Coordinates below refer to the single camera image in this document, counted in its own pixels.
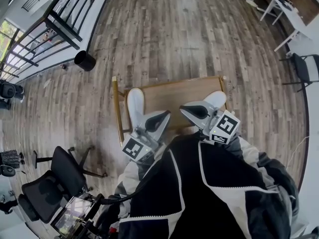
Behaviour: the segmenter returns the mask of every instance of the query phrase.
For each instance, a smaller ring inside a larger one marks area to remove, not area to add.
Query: window
[[[5,52],[10,44],[10,41],[16,32],[17,28],[12,25],[7,20],[4,20],[0,26],[0,61],[3,59]],[[20,36],[22,36],[23,32],[19,31],[16,41]]]

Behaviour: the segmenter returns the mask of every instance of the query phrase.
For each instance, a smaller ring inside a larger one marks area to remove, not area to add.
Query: red object
[[[114,233],[116,233],[116,229],[113,227],[110,227],[109,234],[114,234]]]

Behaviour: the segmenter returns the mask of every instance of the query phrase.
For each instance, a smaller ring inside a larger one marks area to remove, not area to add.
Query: white table
[[[301,17],[299,16],[299,14],[295,11],[295,10],[288,10],[286,7],[284,7],[284,5],[279,1],[279,0],[271,0],[269,6],[267,7],[267,9],[265,10],[265,13],[263,14],[263,16],[261,17],[260,21],[262,21],[264,19],[264,17],[266,16],[266,14],[270,13],[270,11],[273,8],[277,8],[280,9],[281,12],[278,15],[278,17],[275,19],[275,21],[273,22],[273,25],[277,22],[277,20],[281,17],[281,15],[284,13],[288,20],[290,21],[291,25],[293,26],[293,28],[295,29],[291,35],[289,35],[289,37],[284,40],[276,49],[275,52],[277,50],[279,50],[286,42],[288,42],[289,40],[292,40],[298,33],[302,33],[304,34],[306,37],[312,39],[312,36],[307,33],[306,31],[306,25],[303,22],[303,20],[301,19]]]

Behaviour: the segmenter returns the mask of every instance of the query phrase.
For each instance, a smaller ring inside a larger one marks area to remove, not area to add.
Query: wood plank flooring
[[[273,52],[284,35],[279,25],[271,25],[270,16],[263,22],[260,17],[244,0],[108,0],[90,47],[97,58],[95,69],[49,69],[21,83],[23,104],[0,111],[5,150],[22,151],[27,159],[27,175],[17,173],[10,180],[16,194],[49,168],[49,163],[32,167],[33,150],[46,157],[58,145],[75,146],[80,159],[90,144],[96,150],[86,168],[109,174],[105,179],[87,177],[93,194],[114,191],[127,160],[117,135],[112,76],[118,77],[120,89],[226,76],[242,136],[286,165],[306,136],[304,98],[296,93],[297,86],[281,85],[292,80],[288,64],[279,61],[285,49]],[[302,144],[288,168],[297,184],[304,156]],[[50,225],[27,223],[43,239],[56,234]]]

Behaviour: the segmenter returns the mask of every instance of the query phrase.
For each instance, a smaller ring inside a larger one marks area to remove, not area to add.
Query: small screen
[[[68,237],[79,222],[82,222],[92,203],[73,198],[60,213],[53,227],[64,237]]]

